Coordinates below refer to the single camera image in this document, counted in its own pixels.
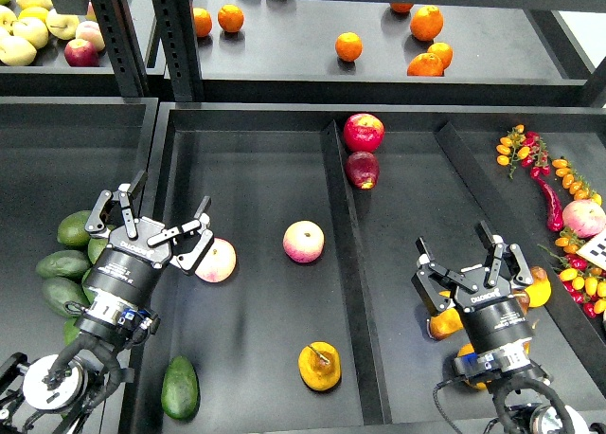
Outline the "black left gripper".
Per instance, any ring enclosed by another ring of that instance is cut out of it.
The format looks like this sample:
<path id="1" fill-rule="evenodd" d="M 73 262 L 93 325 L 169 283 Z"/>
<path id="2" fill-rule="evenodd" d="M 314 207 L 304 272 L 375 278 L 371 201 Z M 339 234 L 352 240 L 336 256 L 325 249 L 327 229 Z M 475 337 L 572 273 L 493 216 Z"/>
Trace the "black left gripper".
<path id="1" fill-rule="evenodd" d="M 134 306 L 144 306 L 150 299 L 167 265 L 193 275 L 214 243 L 207 214 L 211 197 L 204 196 L 193 218 L 178 226 L 142 217 L 135 225 L 134 200 L 148 179 L 139 171 L 131 183 L 116 190 L 103 190 L 84 226 L 92 238 L 109 238 L 84 285 L 122 298 Z M 123 226 L 112 232 L 106 225 L 115 206 L 120 207 Z"/>

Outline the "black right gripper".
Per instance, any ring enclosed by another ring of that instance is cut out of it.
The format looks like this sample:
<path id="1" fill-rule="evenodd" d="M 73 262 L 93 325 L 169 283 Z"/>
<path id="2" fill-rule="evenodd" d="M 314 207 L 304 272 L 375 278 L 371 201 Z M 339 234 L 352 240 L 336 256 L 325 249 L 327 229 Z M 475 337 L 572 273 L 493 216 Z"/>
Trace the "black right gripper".
<path id="1" fill-rule="evenodd" d="M 419 258 L 412 283 L 431 316 L 456 306 L 475 352 L 482 354 L 532 338 L 526 314 L 511 288 L 528 287 L 534 279 L 518 244 L 507 244 L 485 221 L 475 231 L 487 250 L 484 266 L 467 267 L 462 273 L 448 269 L 436 262 L 424 238 L 418 237 Z"/>

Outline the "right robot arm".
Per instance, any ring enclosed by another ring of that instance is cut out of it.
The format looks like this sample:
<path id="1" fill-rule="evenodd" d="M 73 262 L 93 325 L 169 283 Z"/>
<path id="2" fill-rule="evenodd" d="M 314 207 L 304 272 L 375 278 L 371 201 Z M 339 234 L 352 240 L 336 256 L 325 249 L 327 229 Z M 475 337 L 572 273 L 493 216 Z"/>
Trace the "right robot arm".
<path id="1" fill-rule="evenodd" d="M 487 251 L 484 262 L 463 270 L 437 263 L 423 238 L 417 238 L 417 271 L 412 283 L 431 316 L 455 309 L 472 351 L 454 360 L 454 381 L 486 386 L 496 416 L 486 426 L 506 433 L 602 433 L 587 424 L 552 388 L 551 376 L 533 361 L 527 345 L 534 333 L 518 297 L 532 282 L 522 250 L 475 227 Z"/>

